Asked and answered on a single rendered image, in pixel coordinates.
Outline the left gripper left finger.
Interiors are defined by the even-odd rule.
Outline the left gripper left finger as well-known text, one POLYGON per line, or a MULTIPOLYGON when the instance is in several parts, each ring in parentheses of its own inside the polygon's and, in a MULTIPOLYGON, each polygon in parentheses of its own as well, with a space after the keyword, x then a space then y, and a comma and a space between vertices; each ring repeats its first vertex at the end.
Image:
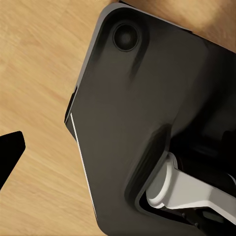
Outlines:
POLYGON ((0 190, 25 149, 21 131, 0 136, 0 190))

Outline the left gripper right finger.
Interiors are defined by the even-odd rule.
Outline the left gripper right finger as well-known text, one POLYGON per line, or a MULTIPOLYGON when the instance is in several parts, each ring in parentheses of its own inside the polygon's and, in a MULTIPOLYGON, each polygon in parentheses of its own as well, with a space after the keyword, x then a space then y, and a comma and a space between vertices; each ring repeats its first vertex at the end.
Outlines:
POLYGON ((220 148, 236 170, 236 133, 224 131, 220 148))

